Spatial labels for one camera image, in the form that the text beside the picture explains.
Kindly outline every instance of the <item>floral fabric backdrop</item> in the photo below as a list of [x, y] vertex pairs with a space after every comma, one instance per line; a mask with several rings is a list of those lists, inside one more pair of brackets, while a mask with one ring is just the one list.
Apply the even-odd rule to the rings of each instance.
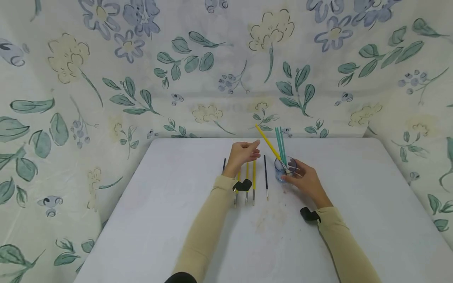
[[72, 282], [153, 139], [258, 137], [255, 124], [381, 140], [453, 247], [452, 12], [3, 1], [0, 282]]

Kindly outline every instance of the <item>beige sleeve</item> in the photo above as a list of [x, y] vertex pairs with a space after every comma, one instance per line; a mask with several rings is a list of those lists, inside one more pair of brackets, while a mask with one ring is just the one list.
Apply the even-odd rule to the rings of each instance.
[[235, 197], [232, 188], [236, 182], [225, 176], [216, 178], [214, 188], [192, 223], [172, 274], [186, 272], [197, 282], [203, 282]]
[[318, 228], [332, 253], [341, 283], [381, 283], [336, 207], [316, 210], [321, 223]]

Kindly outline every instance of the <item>white table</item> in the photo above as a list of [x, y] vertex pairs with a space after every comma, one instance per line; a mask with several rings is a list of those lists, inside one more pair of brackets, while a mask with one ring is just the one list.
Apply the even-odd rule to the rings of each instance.
[[[75, 283], [163, 283], [235, 141], [154, 141]], [[285, 139], [285, 146], [316, 168], [382, 282], [451, 282], [453, 252], [378, 140]], [[274, 156], [263, 140], [259, 148], [269, 202], [260, 158], [256, 204], [250, 193], [245, 205], [241, 193], [232, 206], [205, 282], [338, 282], [316, 225], [299, 213], [312, 203], [277, 183]]]

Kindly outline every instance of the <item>finger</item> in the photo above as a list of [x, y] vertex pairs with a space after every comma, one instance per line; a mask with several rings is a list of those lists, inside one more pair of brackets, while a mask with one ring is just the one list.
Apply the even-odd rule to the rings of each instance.
[[296, 167], [296, 168], [294, 168], [294, 167], [288, 167], [288, 168], [289, 168], [289, 170], [291, 170], [291, 171], [294, 170], [294, 172], [296, 172], [297, 174], [299, 174], [299, 175], [302, 176], [302, 177], [303, 177], [303, 176], [305, 175], [305, 173], [306, 173], [305, 170], [303, 170], [302, 168], [299, 168], [299, 167]]
[[253, 143], [251, 143], [249, 146], [248, 146], [248, 149], [250, 150], [250, 152], [253, 152], [254, 150], [256, 150], [256, 148], [258, 147], [258, 145], [260, 145], [260, 140], [257, 139], [256, 141], [254, 141]]
[[290, 183], [293, 185], [296, 185], [297, 182], [300, 182], [298, 179], [288, 176], [288, 175], [283, 175], [281, 178], [283, 181], [286, 181], [287, 183]]
[[308, 166], [307, 164], [303, 163], [302, 161], [300, 161], [298, 159], [294, 159], [294, 161], [297, 163], [297, 166], [299, 168], [302, 168], [305, 171], [313, 169], [312, 167]]
[[248, 148], [250, 146], [250, 143], [248, 143], [248, 142], [238, 142], [236, 144], [238, 144], [242, 148]]
[[257, 157], [249, 157], [246, 162], [252, 162], [257, 160]]

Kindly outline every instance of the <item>yellow paintbrush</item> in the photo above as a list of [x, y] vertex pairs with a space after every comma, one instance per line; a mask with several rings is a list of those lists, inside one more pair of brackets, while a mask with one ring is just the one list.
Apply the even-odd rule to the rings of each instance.
[[264, 138], [264, 141], [267, 143], [267, 145], [270, 147], [270, 150], [272, 150], [272, 152], [274, 153], [275, 157], [278, 159], [278, 161], [280, 161], [280, 163], [282, 164], [283, 168], [285, 169], [285, 171], [287, 173], [291, 172], [288, 170], [288, 167], [286, 167], [286, 165], [282, 162], [282, 158], [280, 157], [280, 154], [274, 149], [274, 147], [272, 146], [272, 144], [270, 143], [270, 141], [267, 139], [267, 137], [264, 135], [263, 131], [258, 127], [257, 124], [255, 124], [255, 127], [258, 129], [258, 131], [260, 132], [260, 134], [263, 136]]
[[253, 160], [253, 205], [255, 205], [255, 189], [256, 189], [256, 186], [255, 186], [255, 172], [256, 172], [256, 160]]
[[[247, 162], [246, 165], [246, 179], [249, 178], [249, 163]], [[246, 192], [246, 203], [249, 202], [249, 192]]]

